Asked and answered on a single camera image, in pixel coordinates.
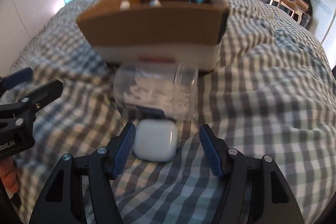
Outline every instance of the cardboard box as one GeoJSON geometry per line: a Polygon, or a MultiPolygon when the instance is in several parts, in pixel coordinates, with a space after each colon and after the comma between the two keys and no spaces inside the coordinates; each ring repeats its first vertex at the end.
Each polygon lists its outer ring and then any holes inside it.
{"type": "Polygon", "coordinates": [[[294,2],[296,5],[298,5],[298,7],[300,7],[303,11],[305,12],[308,11],[309,5],[303,0],[291,0],[291,1],[294,2]]]}
{"type": "Polygon", "coordinates": [[[100,0],[77,18],[80,30],[107,63],[164,60],[214,69],[219,43],[226,29],[225,0],[128,0],[129,10],[119,10],[122,0],[100,0]]]}

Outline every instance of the white earbud case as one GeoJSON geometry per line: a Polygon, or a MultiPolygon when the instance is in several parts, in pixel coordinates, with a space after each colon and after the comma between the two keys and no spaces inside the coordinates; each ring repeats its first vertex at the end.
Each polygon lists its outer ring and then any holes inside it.
{"type": "Polygon", "coordinates": [[[141,120],[136,127],[134,152],[143,160],[167,162],[176,154],[177,127],[169,120],[141,120]]]}

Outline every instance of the wooden chair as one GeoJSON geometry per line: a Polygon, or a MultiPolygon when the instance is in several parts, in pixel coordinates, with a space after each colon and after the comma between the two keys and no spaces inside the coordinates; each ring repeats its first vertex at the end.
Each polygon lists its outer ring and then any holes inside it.
{"type": "Polygon", "coordinates": [[[283,4],[286,8],[292,11],[291,18],[294,17],[295,12],[299,9],[298,5],[296,5],[294,2],[290,0],[279,0],[279,4],[277,7],[280,8],[281,4],[283,4]]]}

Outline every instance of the plastic container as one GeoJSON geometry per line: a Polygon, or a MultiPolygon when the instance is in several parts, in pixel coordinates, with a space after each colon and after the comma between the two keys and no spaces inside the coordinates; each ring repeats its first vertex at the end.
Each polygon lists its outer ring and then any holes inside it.
{"type": "Polygon", "coordinates": [[[120,107],[162,110],[166,117],[191,120],[197,100],[198,69],[168,63],[123,63],[114,79],[120,107]]]}

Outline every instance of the plaid blanket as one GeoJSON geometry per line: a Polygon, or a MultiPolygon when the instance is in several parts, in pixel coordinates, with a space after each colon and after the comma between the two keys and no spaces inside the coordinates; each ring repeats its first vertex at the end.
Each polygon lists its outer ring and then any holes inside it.
{"type": "MultiPolygon", "coordinates": [[[[28,223],[53,167],[64,153],[92,153],[118,135],[123,121],[106,67],[75,23],[97,0],[74,0],[52,18],[13,65],[34,69],[34,80],[6,93],[1,103],[52,79],[62,96],[38,112],[36,144],[15,157],[20,217],[28,223]]],[[[336,191],[335,81],[319,42],[283,11],[257,0],[228,0],[230,17],[214,72],[199,78],[191,122],[178,122],[179,147],[168,163],[131,153],[111,181],[126,224],[210,223],[221,195],[198,137],[208,123],[215,135],[246,156],[275,158],[306,223],[313,223],[336,191]]],[[[94,223],[88,181],[88,223],[94,223]]]]}

